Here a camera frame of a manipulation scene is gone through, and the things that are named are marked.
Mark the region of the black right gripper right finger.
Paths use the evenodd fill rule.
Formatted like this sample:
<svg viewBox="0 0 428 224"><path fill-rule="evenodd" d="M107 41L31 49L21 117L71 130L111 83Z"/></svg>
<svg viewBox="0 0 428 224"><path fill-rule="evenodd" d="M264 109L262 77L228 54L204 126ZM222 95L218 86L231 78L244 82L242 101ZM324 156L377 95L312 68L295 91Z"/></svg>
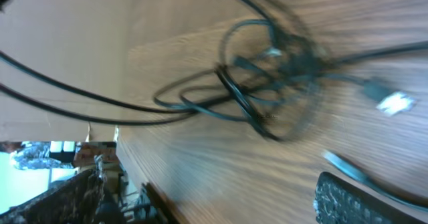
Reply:
<svg viewBox="0 0 428 224"><path fill-rule="evenodd" d="M329 172L318 177L313 207L319 224L424 224Z"/></svg>

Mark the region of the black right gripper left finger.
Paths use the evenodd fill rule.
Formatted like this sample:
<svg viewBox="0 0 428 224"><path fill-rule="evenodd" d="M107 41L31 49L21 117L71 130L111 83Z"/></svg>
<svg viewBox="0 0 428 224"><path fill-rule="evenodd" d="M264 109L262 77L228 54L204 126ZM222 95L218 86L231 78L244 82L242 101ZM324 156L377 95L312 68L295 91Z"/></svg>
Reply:
<svg viewBox="0 0 428 224"><path fill-rule="evenodd" d="M62 224L102 222L104 176L102 155L95 167L1 214L2 224Z"/></svg>

